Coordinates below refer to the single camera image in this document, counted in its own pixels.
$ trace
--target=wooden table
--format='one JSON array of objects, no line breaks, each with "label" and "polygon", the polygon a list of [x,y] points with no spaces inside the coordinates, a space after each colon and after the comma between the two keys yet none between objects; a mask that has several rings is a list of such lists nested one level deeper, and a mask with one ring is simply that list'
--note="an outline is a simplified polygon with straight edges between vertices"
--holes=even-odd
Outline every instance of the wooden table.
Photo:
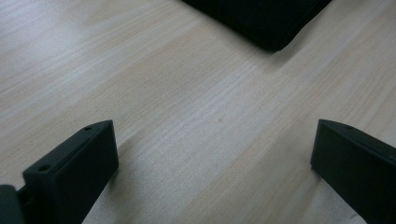
[{"label": "wooden table", "polygon": [[0,3],[0,183],[113,119],[84,223],[363,223],[310,168],[318,119],[396,146],[396,2],[334,0],[271,54],[177,0]]}]

